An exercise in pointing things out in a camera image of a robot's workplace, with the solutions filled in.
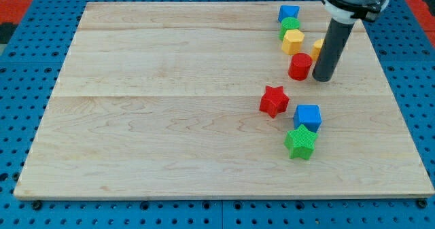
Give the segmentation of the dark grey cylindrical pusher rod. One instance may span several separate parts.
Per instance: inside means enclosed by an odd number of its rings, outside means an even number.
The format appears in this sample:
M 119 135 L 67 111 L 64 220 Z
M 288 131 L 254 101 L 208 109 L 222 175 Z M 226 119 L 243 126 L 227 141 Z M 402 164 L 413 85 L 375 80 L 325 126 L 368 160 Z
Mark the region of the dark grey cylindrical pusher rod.
M 317 57 L 312 76 L 318 82 L 331 80 L 354 23 L 344 24 L 331 19 Z

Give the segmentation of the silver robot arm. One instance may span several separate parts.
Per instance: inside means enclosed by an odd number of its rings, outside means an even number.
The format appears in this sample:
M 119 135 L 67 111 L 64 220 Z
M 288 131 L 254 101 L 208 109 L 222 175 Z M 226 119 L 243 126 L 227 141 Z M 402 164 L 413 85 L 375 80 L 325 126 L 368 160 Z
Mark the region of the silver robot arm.
M 388 6 L 389 0 L 321 0 L 321 2 L 330 13 L 331 19 L 312 76 L 319 82 L 328 82 L 332 78 L 354 24 L 359 20 L 374 22 Z

